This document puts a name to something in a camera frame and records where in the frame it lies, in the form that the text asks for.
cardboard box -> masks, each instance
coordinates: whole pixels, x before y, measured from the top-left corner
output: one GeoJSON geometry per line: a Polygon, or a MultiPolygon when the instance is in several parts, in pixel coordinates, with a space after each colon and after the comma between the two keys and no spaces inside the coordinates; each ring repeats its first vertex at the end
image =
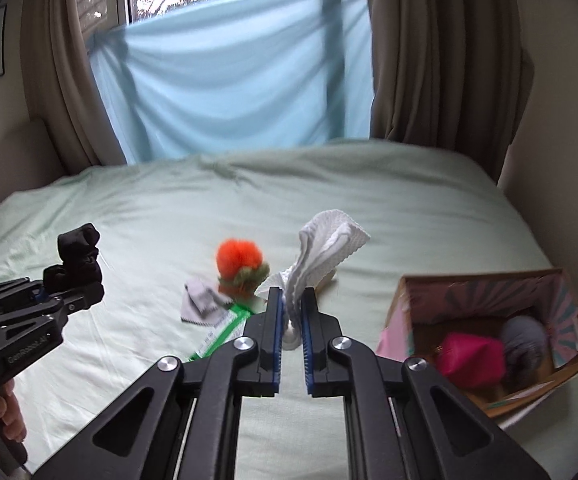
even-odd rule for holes
{"type": "Polygon", "coordinates": [[[461,276],[403,276],[393,298],[377,355],[403,361],[435,360],[449,332],[497,337],[504,322],[530,314],[549,334],[549,352],[534,384],[464,391],[491,418],[529,404],[578,373],[578,298],[562,269],[461,276]]]}

white tissue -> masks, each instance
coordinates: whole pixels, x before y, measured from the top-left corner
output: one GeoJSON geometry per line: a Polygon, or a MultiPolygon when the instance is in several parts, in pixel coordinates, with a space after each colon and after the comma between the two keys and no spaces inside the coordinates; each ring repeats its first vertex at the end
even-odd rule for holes
{"type": "Polygon", "coordinates": [[[308,286],[318,283],[342,261],[355,253],[370,236],[345,212],[338,209],[315,215],[298,233],[300,256],[288,269],[269,276],[256,290],[266,297],[272,286],[284,291],[284,335],[282,348],[292,350],[302,341],[300,297],[308,286]]]}

beige curtain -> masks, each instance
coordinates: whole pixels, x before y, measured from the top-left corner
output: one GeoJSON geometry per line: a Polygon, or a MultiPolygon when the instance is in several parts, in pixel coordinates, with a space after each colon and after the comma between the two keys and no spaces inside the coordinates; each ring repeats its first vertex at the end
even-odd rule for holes
{"type": "Polygon", "coordinates": [[[76,0],[24,0],[20,56],[29,115],[47,124],[67,171],[125,164],[93,80],[76,0]]]}
{"type": "Polygon", "coordinates": [[[515,0],[369,0],[371,136],[470,156],[495,180],[524,110],[515,0]]]}

blue sheet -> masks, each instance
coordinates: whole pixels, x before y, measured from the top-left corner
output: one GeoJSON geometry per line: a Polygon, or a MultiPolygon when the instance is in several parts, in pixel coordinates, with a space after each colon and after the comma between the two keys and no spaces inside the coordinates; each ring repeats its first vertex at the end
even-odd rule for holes
{"type": "Polygon", "coordinates": [[[367,0],[208,0],[89,47],[130,164],[369,135],[367,0]]]}

hand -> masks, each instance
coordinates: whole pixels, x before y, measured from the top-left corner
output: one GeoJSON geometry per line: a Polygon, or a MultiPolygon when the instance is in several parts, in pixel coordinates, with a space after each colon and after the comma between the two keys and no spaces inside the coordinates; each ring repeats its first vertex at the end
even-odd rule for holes
{"type": "Polygon", "coordinates": [[[16,442],[22,442],[26,437],[26,426],[20,412],[20,404],[13,393],[14,381],[5,384],[6,396],[0,397],[0,418],[5,424],[4,435],[16,442]]]}

